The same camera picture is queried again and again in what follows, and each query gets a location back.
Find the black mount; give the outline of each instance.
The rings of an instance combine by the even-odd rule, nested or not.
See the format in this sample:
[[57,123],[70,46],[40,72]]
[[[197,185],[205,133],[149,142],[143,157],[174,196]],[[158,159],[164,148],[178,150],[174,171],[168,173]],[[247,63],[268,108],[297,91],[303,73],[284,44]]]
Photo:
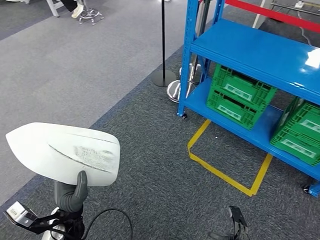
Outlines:
[[213,240],[241,240],[242,239],[242,229],[243,228],[245,235],[248,236],[248,226],[245,220],[240,208],[237,206],[229,206],[229,212],[230,217],[233,221],[233,234],[221,236],[216,234],[214,232],[209,233],[211,239]]
[[[57,210],[57,212],[52,215],[45,217],[38,217],[31,209],[23,204],[20,205],[24,208],[25,212],[20,218],[12,218],[11,216],[13,212],[5,211],[5,215],[6,215],[10,221],[11,221],[14,225],[37,235],[44,233],[45,231],[51,230],[54,227],[60,224],[63,224],[66,230],[65,233],[72,236],[72,240],[81,240],[85,233],[85,225],[82,221],[82,213],[84,210],[83,206],[77,212],[66,212],[58,209]],[[53,222],[51,224],[49,224],[48,222],[51,220],[53,220]]]

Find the white shoe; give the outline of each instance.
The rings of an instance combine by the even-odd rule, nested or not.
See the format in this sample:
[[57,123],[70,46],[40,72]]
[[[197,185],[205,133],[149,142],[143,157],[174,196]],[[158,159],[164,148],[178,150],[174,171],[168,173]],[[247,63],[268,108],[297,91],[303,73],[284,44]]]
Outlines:
[[78,18],[82,11],[84,10],[85,6],[78,3],[78,6],[73,10],[73,13],[71,15],[72,18],[76,19]]

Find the chair leg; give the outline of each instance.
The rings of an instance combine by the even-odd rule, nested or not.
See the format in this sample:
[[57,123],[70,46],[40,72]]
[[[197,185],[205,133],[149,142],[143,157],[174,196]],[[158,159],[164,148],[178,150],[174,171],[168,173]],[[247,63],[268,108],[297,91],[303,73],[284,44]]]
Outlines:
[[59,14],[57,9],[54,7],[54,4],[52,0],[47,0],[48,5],[49,5],[50,10],[55,18],[59,18]]

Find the blue metal shelf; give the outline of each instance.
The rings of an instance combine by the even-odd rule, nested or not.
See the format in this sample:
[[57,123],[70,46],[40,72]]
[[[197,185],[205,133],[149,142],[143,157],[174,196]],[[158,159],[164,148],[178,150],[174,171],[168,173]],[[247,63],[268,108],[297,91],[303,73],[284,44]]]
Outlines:
[[[188,0],[177,115],[183,117],[185,107],[189,108],[320,181],[320,164],[311,166],[269,144],[281,110],[268,106],[248,131],[206,106],[211,82],[207,78],[211,61],[320,105],[320,48],[222,19],[224,0],[217,0],[213,26],[195,39],[198,3]],[[202,56],[204,81],[186,98],[192,53]],[[308,191],[316,196],[320,182]]]
[[186,99],[184,105],[249,143],[320,181],[320,165],[311,166],[295,156],[269,144],[273,128],[282,114],[282,110],[269,105],[266,107],[263,114],[260,117],[252,130],[249,131],[207,107],[206,101],[211,84],[211,79],[207,78]]
[[220,19],[190,51],[320,105],[320,48]]

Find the green plastic crate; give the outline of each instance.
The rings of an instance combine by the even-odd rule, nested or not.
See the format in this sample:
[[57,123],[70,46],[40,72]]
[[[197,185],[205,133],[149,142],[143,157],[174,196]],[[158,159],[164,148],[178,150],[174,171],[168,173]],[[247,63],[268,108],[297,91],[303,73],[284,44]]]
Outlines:
[[277,89],[263,82],[217,64],[211,88],[251,108],[263,111]]
[[217,90],[211,91],[206,105],[248,130],[252,129],[263,113]]
[[293,131],[282,130],[272,137],[270,144],[312,166],[320,163],[320,147],[318,145]]
[[320,106],[296,97],[284,112],[275,134],[284,128],[320,143]]

